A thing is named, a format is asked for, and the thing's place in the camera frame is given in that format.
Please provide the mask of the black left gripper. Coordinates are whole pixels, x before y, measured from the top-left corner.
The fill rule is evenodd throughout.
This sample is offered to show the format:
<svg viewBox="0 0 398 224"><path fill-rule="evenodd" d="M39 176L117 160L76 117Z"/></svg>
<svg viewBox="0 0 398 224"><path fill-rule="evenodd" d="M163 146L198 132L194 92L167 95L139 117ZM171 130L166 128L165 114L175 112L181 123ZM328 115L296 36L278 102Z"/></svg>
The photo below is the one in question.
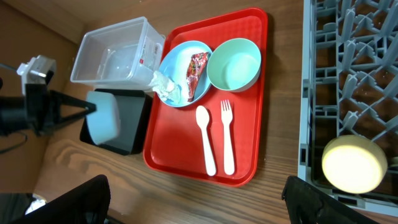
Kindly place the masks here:
<svg viewBox="0 0 398 224"><path fill-rule="evenodd" d="M64 128L96 111L96 105L59 91L48 90L44 84L27 84L24 96L1 97L1 136L31 129L38 135ZM85 110L61 116L62 105Z"/></svg>

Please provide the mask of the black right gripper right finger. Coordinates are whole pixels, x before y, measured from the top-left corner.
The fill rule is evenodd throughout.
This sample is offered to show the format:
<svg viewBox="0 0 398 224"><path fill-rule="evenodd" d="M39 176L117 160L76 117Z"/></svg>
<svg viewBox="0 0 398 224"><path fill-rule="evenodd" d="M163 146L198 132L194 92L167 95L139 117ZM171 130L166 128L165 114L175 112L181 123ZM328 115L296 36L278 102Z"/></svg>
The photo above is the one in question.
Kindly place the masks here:
<svg viewBox="0 0 398 224"><path fill-rule="evenodd" d="M293 224L376 224L311 184L289 176L282 191Z"/></svg>

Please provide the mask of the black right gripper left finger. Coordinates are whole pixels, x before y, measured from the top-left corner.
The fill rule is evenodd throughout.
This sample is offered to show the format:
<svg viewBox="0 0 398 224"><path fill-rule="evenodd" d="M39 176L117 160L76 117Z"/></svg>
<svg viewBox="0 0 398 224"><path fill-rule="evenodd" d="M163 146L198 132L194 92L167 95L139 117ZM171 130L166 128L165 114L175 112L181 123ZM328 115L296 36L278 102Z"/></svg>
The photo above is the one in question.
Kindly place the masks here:
<svg viewBox="0 0 398 224"><path fill-rule="evenodd" d="M104 224L111 200L108 178L101 174L46 205L14 220L12 224Z"/></svg>

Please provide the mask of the small light blue bowl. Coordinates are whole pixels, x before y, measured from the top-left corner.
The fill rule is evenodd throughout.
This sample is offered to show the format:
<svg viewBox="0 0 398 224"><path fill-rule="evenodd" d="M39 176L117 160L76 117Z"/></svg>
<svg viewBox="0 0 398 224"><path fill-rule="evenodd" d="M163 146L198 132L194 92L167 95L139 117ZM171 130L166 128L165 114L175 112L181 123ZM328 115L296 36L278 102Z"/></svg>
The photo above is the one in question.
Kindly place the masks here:
<svg viewBox="0 0 398 224"><path fill-rule="evenodd" d="M92 141L96 145L117 138L121 122L116 97L107 92L89 91L86 100L96 106L96 111L86 116Z"/></svg>

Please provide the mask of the yellow plastic cup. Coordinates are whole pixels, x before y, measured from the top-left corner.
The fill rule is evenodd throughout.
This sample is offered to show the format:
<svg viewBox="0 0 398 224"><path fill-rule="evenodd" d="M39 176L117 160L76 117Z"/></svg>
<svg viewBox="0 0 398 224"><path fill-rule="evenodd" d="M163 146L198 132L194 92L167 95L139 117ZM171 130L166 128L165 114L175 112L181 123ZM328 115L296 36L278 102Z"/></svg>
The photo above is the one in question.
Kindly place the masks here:
<svg viewBox="0 0 398 224"><path fill-rule="evenodd" d="M382 182L388 163L384 151L367 138L344 135L332 139L322 154L322 171L337 189L364 194Z"/></svg>

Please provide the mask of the white napkin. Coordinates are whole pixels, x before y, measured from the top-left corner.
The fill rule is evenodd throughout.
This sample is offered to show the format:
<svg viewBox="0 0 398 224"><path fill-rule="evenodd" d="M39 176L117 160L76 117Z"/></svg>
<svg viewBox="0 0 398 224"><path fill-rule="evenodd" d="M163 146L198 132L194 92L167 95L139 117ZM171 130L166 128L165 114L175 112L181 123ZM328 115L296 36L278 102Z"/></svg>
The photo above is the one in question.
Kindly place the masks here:
<svg viewBox="0 0 398 224"><path fill-rule="evenodd" d="M163 102L175 104L182 102L181 87L157 70L153 73L149 86Z"/></svg>

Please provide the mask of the white plastic fork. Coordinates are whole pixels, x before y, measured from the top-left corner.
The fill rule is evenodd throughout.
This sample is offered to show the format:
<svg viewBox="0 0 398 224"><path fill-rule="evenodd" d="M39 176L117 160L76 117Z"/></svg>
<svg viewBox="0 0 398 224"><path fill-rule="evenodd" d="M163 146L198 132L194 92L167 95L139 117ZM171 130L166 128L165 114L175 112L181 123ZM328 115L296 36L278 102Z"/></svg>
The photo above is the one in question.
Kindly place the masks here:
<svg viewBox="0 0 398 224"><path fill-rule="evenodd" d="M229 100L221 101L221 121L223 123L224 140L224 172L233 175L235 172L234 154L231 141L230 124L233 120L233 112Z"/></svg>

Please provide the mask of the white plastic spoon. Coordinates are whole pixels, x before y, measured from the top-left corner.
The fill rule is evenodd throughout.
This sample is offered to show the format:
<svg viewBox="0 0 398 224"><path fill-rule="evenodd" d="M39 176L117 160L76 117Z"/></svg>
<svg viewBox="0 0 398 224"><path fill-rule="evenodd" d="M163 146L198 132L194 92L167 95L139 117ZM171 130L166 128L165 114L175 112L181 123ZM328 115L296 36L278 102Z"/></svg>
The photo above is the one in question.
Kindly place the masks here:
<svg viewBox="0 0 398 224"><path fill-rule="evenodd" d="M209 176L216 174L216 164L211 150L210 141L207 133L208 123L210 122L210 115L206 108L202 105L198 106L195 112L196 122L201 129L202 141L203 141L203 152L205 157L206 173Z"/></svg>

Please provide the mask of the red snack wrapper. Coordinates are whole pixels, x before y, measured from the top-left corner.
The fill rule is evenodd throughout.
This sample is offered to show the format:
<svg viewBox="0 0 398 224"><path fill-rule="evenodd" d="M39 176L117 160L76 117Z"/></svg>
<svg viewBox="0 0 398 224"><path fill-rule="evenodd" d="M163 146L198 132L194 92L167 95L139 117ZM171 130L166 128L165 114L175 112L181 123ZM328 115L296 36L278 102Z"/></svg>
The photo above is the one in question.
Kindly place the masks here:
<svg viewBox="0 0 398 224"><path fill-rule="evenodd" d="M191 56L190 63L187 68L186 82L188 87L188 102L192 102L194 99L195 90L197 88L198 82L201 75L208 63L210 57L209 52L202 52L198 54L193 54Z"/></svg>

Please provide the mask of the mint green bowl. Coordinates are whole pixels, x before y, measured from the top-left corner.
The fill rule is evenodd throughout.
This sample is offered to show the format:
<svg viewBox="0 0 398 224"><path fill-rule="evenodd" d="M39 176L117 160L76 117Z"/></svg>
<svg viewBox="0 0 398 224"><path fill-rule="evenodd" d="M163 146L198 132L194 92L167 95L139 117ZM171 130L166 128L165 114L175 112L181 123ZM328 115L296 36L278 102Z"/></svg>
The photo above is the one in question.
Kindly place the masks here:
<svg viewBox="0 0 398 224"><path fill-rule="evenodd" d="M223 91L241 92L257 82L262 55L251 40L235 38L219 45L206 66L211 84Z"/></svg>

